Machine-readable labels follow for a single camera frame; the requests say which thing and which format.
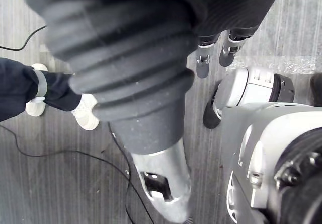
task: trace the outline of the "black cable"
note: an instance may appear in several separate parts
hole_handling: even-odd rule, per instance
[[[44,29],[44,28],[46,28],[46,27],[47,27],[46,25],[45,25],[45,26],[42,26],[42,27],[40,27],[39,29],[36,29],[34,32],[32,32],[32,33],[28,36],[28,38],[26,39],[26,41],[25,41],[24,45],[23,45],[21,48],[13,49],[13,48],[7,48],[7,47],[0,46],[0,49],[10,50],[10,51],[21,51],[21,50],[23,50],[23,49],[26,47],[26,45],[28,44],[29,40],[31,39],[31,37],[32,37],[32,36],[34,36],[34,34],[36,34],[38,31],[40,31],[40,30],[42,30],[42,29]]]
[[[131,186],[131,187],[134,189],[134,191],[135,191],[136,195],[139,197],[139,199],[140,199],[140,201],[141,201],[141,203],[142,203],[142,205],[143,205],[143,207],[144,207],[144,209],[145,209],[146,213],[148,214],[148,216],[149,216],[149,218],[150,218],[151,222],[152,222],[153,224],[155,224],[155,223],[154,223],[154,221],[153,221],[153,219],[152,219],[152,217],[151,217],[151,215],[150,215],[150,213],[148,212],[148,210],[147,210],[147,208],[146,208],[146,206],[145,206],[145,204],[144,204],[144,202],[143,202],[143,199],[141,198],[140,194],[138,193],[138,191],[137,191],[137,189],[135,188],[135,186],[133,185],[133,183],[130,181],[130,178],[131,178],[131,172],[130,172],[129,178],[127,178],[126,174],[124,174],[124,173],[123,173],[123,171],[122,171],[121,169],[119,169],[116,165],[114,165],[112,162],[110,162],[110,161],[108,161],[108,160],[105,160],[105,159],[102,159],[102,158],[99,158],[99,157],[94,156],[94,155],[90,155],[90,154],[85,153],[85,152],[82,152],[82,151],[78,151],[78,150],[60,150],[60,151],[57,151],[57,152],[54,152],[54,153],[49,153],[49,154],[44,154],[44,155],[30,155],[30,154],[28,154],[28,153],[23,152],[23,151],[20,149],[20,147],[19,147],[19,145],[18,145],[17,135],[16,135],[13,131],[11,131],[10,129],[8,129],[8,128],[4,127],[4,126],[1,126],[1,125],[0,125],[0,127],[1,127],[2,129],[4,129],[4,130],[8,131],[9,133],[11,133],[11,134],[14,136],[14,138],[15,138],[15,145],[16,145],[16,148],[18,149],[18,151],[19,151],[22,155],[25,155],[25,156],[27,156],[27,157],[40,158],[40,157],[54,156],[54,155],[63,154],[63,153],[78,153],[78,154],[81,154],[81,155],[85,155],[85,156],[88,156],[88,157],[94,158],[94,159],[99,160],[99,161],[103,161],[103,162],[105,162],[106,164],[108,164],[108,165],[112,166],[114,169],[116,169],[116,170],[117,170],[117,171],[118,171],[118,172],[119,172],[119,173],[120,173],[120,174],[121,174],[121,175],[122,175],[122,176],[123,176],[123,177],[128,181],[128,187],[127,187],[127,191],[126,191],[126,197],[127,197],[127,193],[128,193],[128,190],[129,190],[129,186]],[[125,157],[126,162],[127,162],[127,163],[128,163],[128,165],[129,165],[129,169],[131,170],[131,166],[130,166],[130,164],[129,164],[129,160],[128,160],[128,158],[127,158],[127,156],[126,156],[125,152],[123,151],[123,149],[120,147],[120,145],[119,145],[119,143],[117,142],[117,140],[114,138],[114,135],[113,135],[113,132],[112,132],[112,129],[111,129],[110,124],[109,124],[109,130],[110,130],[111,135],[112,135],[112,137],[113,137],[114,143],[116,144],[116,146],[118,147],[118,149],[121,151],[122,155]],[[126,213],[127,213],[127,215],[129,216],[130,221],[131,221],[132,223],[134,223],[134,222],[133,222],[133,220],[132,220],[132,218],[130,217],[130,215],[129,215],[129,213],[128,213],[128,211],[127,211],[127,210],[126,210]]]
[[[125,158],[125,160],[126,160],[126,163],[127,163],[127,165],[128,165],[128,168],[129,168],[129,181],[128,181],[127,188],[126,188],[126,193],[125,193],[125,211],[126,211],[127,216],[129,217],[130,221],[132,222],[132,224],[135,224],[135,223],[134,223],[134,221],[133,221],[133,219],[132,219],[132,217],[131,217],[131,215],[130,215],[130,213],[129,213],[129,210],[128,210],[128,208],[127,208],[127,197],[128,197],[128,193],[129,193],[129,191],[130,191],[130,187],[131,187],[130,182],[131,182],[131,178],[132,178],[132,168],[131,168],[131,164],[130,164],[130,161],[129,161],[128,157],[126,156],[125,151],[122,149],[122,147],[120,146],[120,144],[119,144],[119,143],[118,143],[118,141],[116,140],[116,137],[115,137],[115,136],[114,136],[114,134],[113,134],[113,131],[112,131],[112,128],[111,128],[111,124],[110,124],[110,123],[108,123],[108,128],[109,128],[110,134],[111,134],[111,135],[112,135],[112,137],[113,137],[113,141],[114,141],[115,145],[117,146],[117,148],[118,148],[118,149],[120,150],[120,152],[122,153],[123,157],[124,157],[124,158]],[[150,220],[151,220],[151,221],[152,221],[152,223],[154,224],[154,221],[153,221],[153,219],[152,219],[152,217],[151,217],[151,215],[150,215],[149,211],[147,210],[147,208],[146,208],[145,206],[144,206],[144,209],[145,209],[146,213],[148,214],[148,216],[149,216]]]

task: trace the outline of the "dark pants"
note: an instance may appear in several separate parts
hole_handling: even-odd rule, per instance
[[[63,111],[74,110],[81,95],[68,85],[70,74],[42,71],[47,80],[48,90],[45,103]],[[35,98],[38,78],[30,66],[17,61],[0,58],[0,121],[25,111],[26,103]]]

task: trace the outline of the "white sneaker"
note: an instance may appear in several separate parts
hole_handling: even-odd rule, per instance
[[[31,66],[35,70],[48,71],[47,67],[43,64],[33,64]],[[39,117],[44,113],[46,103],[44,103],[45,97],[36,97],[26,104],[26,113],[33,117]]]
[[[72,111],[79,126],[85,130],[94,130],[100,123],[99,119],[92,114],[92,108],[96,103],[92,94],[82,94],[79,105]]]

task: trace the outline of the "plastic wrap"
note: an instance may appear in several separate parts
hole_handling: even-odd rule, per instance
[[[280,74],[314,74],[317,71],[316,57],[303,56],[236,56],[226,71],[248,66],[263,66]]]

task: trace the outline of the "gray carpet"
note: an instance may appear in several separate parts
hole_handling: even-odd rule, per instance
[[[220,128],[208,130],[202,125],[203,110],[215,82],[236,67],[263,65],[291,76],[295,101],[309,104],[310,76],[322,70],[321,20],[322,0],[276,0],[234,65],[224,69],[217,63],[222,39],[214,48],[208,78],[196,78],[186,95],[184,141],[192,169],[196,223],[231,223],[225,210]],[[44,22],[23,0],[0,0],[0,45],[20,47],[42,25]],[[44,34],[37,34],[21,52],[0,50],[0,57],[26,65],[42,63],[53,72],[70,72],[66,64],[50,55],[44,46]],[[188,66],[195,69],[194,54],[189,56]],[[14,131],[20,148],[30,154],[81,150],[109,159],[124,172],[128,170],[105,124],[88,132],[77,125],[72,114],[47,107],[39,118],[23,113],[1,125]],[[0,129],[0,137],[1,224],[130,223],[124,208],[127,183],[107,164],[71,153],[25,157],[18,153],[10,133]],[[133,191],[128,205],[136,223],[150,223]],[[156,224],[166,223],[149,203],[147,207]]]

